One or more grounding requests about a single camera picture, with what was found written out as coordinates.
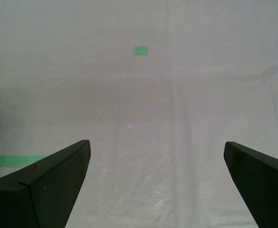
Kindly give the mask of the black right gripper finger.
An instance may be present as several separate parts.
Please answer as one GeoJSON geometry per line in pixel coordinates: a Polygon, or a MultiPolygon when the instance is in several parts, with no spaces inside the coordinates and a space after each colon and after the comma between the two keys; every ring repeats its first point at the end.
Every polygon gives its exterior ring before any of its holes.
{"type": "Polygon", "coordinates": [[[90,141],[81,140],[1,177],[0,228],[64,228],[90,157],[90,141]]]}
{"type": "Polygon", "coordinates": [[[236,142],[226,142],[223,157],[258,227],[278,228],[278,159],[236,142]]]}

